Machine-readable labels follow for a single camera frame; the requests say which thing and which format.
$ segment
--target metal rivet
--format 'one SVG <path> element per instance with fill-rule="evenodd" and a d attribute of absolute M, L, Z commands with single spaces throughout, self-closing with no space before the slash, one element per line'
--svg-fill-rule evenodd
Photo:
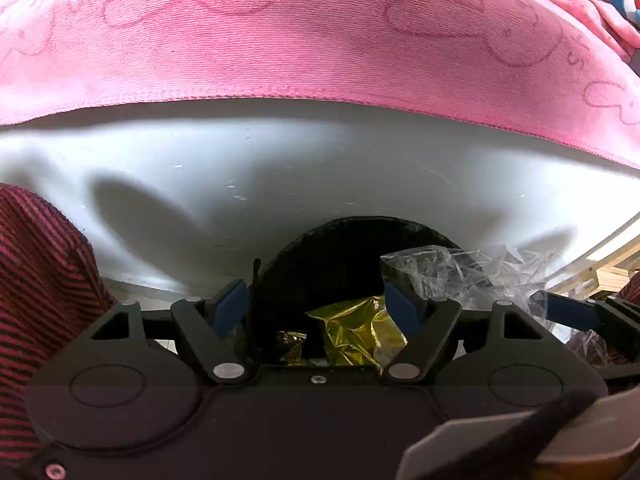
<path fill-rule="evenodd" d="M 420 374 L 420 368 L 410 363 L 398 363 L 389 367 L 388 373 L 395 379 L 413 379 Z"/>
<path fill-rule="evenodd" d="M 44 468 L 44 473 L 52 480 L 64 480 L 66 478 L 65 468 L 60 464 L 49 464 Z"/>
<path fill-rule="evenodd" d="M 221 363 L 213 368 L 213 374 L 220 379 L 237 379 L 244 374 L 244 367 L 238 363 Z"/>

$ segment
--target pink fabric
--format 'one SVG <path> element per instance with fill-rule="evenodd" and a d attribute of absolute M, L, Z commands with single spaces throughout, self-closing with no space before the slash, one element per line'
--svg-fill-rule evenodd
<path fill-rule="evenodd" d="M 130 102 L 315 98 L 487 124 L 640 167 L 639 79 L 550 0 L 0 0 L 0 9 L 0 123 Z"/>
<path fill-rule="evenodd" d="M 549 0 L 571 14 L 625 62 L 640 48 L 640 33 L 616 8 L 601 0 Z"/>

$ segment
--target gold foil wrapper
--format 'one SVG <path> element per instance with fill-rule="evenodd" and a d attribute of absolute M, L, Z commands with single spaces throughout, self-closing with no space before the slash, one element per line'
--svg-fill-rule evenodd
<path fill-rule="evenodd" d="M 283 352 L 280 362 L 288 366 L 302 366 L 302 343 L 305 342 L 306 334 L 303 332 L 278 332 L 276 334 L 276 345 Z"/>
<path fill-rule="evenodd" d="M 324 350 L 333 366 L 375 365 L 380 372 L 406 345 L 384 296 L 341 301 L 306 313 L 322 322 Z"/>

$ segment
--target white surface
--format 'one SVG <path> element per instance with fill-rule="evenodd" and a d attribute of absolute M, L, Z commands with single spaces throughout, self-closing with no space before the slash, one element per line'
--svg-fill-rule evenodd
<path fill-rule="evenodd" d="M 638 172 L 547 140 L 359 105 L 214 100 L 0 130 L 0 180 L 59 207 L 103 275 L 206 296 L 304 231 L 421 222 L 464 248 L 572 261 L 638 213 Z"/>

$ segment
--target black strap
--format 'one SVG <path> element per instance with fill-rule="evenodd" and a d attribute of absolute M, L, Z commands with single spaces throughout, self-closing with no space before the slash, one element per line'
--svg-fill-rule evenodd
<path fill-rule="evenodd" d="M 417 480 L 510 480 L 526 472 L 556 434 L 595 401 L 588 390 L 558 397 L 485 446 Z"/>

